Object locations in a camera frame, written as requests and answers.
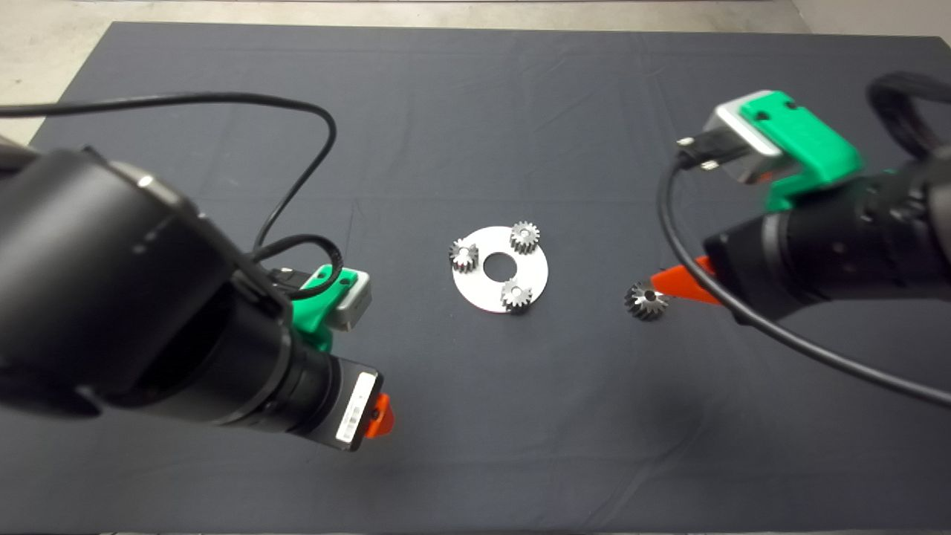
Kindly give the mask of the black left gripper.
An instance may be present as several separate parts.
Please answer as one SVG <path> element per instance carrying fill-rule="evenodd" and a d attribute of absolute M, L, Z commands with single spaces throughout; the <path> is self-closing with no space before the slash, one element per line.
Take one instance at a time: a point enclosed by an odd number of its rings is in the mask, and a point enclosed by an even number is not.
<path fill-rule="evenodd" d="M 266 430 L 296 435 L 344 453 L 395 424 L 380 370 L 292 339 L 288 372 L 266 402 Z"/>

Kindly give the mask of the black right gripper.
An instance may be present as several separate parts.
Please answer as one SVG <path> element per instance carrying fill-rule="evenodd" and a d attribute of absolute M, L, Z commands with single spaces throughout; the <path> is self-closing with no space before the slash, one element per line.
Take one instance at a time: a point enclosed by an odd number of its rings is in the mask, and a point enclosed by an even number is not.
<path fill-rule="evenodd" d="M 787 213 L 767 213 L 703 241 L 716 279 L 752 311 L 774 322 L 819 302 L 788 260 L 787 226 Z M 722 305 L 685 265 L 656 272 L 651 285 L 674 298 Z"/>

